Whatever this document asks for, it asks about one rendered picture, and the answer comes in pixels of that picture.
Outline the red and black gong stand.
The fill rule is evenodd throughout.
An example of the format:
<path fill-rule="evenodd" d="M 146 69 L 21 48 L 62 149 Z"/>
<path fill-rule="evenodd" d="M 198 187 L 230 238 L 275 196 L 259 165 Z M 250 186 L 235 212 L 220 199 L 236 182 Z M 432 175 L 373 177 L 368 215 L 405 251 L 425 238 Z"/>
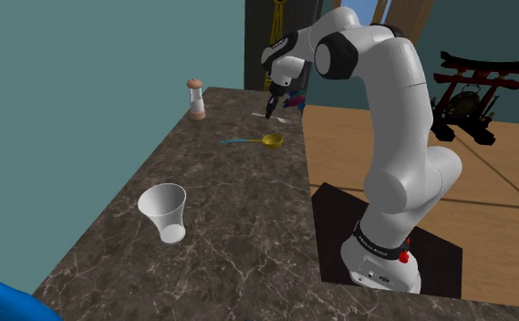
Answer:
<path fill-rule="evenodd" d="M 440 141 L 452 141 L 455 125 L 480 144 L 491 146 L 495 136 L 488 130 L 493 120 L 492 107 L 498 97 L 498 88 L 519 89 L 519 81 L 509 79 L 519 75 L 519 61 L 494 62 L 456 57 L 441 52 L 441 65 L 454 69 L 453 75 L 435 73 L 433 79 L 449 86 L 441 99 L 431 99 L 433 124 L 431 131 Z"/>

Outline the white flared cup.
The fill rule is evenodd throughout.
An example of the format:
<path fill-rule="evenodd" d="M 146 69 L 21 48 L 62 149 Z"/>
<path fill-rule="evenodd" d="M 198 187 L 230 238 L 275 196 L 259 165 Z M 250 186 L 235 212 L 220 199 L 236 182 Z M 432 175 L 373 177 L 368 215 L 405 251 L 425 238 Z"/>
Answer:
<path fill-rule="evenodd" d="M 138 199 L 139 211 L 157 227 L 166 244 L 179 243 L 185 236 L 183 210 L 186 191 L 175 183 L 161 183 L 150 187 Z"/>

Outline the colourful toy figure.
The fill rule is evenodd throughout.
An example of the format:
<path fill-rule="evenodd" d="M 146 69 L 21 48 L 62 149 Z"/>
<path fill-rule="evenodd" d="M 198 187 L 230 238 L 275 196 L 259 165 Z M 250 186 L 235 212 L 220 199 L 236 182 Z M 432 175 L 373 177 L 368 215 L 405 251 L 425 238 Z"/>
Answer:
<path fill-rule="evenodd" d="M 298 110 L 303 111 L 306 106 L 306 92 L 304 90 L 289 92 L 289 97 L 284 101 L 283 107 L 290 108 L 296 107 Z"/>

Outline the white spoon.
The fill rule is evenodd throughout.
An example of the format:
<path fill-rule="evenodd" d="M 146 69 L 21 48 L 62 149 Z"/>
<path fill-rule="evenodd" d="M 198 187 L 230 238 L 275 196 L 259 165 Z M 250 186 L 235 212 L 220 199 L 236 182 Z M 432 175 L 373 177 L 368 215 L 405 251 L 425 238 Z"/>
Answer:
<path fill-rule="evenodd" d="M 257 116 L 257 117 L 262 117 L 262 118 L 266 118 L 266 119 L 276 119 L 278 120 L 280 123 L 284 123 L 284 124 L 287 124 L 287 123 L 290 123 L 291 121 L 289 119 L 284 119 L 284 118 L 280 118 L 280 117 L 277 117 L 277 116 L 270 116 L 269 118 L 265 115 L 265 114 L 260 114 L 260 113 L 255 113 L 255 112 L 252 112 L 251 115 L 253 116 Z"/>

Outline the dark panel with yellow ornament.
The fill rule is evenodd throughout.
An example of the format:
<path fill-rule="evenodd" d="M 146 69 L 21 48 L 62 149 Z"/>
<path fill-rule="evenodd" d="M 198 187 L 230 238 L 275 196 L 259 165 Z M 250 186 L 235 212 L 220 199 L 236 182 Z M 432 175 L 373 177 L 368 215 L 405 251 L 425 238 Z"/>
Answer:
<path fill-rule="evenodd" d="M 287 0 L 283 7 L 282 33 L 311 26 L 321 16 L 324 0 Z M 264 48 L 271 44 L 274 0 L 245 0 L 244 88 L 264 89 L 265 70 L 261 65 Z"/>

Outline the white pepper mill, tan cap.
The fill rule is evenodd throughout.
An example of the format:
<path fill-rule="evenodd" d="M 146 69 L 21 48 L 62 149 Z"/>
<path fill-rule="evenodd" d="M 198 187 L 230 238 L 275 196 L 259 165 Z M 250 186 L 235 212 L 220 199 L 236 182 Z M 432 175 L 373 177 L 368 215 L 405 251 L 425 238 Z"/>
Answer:
<path fill-rule="evenodd" d="M 204 119 L 206 116 L 204 102 L 202 98 L 202 82 L 197 78 L 187 81 L 190 90 L 190 115 L 193 119 Z"/>

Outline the blue rounded object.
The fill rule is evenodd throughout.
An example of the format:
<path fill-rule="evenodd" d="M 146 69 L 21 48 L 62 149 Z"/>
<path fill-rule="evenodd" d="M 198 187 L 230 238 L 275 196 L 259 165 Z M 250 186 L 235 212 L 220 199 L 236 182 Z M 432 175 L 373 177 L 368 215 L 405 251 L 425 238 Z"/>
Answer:
<path fill-rule="evenodd" d="M 64 321 L 28 293 L 0 282 L 0 321 Z"/>

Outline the dark robot stand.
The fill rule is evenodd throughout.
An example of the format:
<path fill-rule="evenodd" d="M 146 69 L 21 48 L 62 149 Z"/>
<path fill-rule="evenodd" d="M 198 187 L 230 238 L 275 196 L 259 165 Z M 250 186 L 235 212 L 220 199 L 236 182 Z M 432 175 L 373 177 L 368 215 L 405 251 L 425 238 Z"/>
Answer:
<path fill-rule="evenodd" d="M 320 185 L 311 200 L 321 280 L 353 285 L 340 247 L 368 204 L 328 183 Z M 462 297 L 461 247 L 416 227 L 410 233 L 410 251 L 418 259 L 423 294 Z"/>

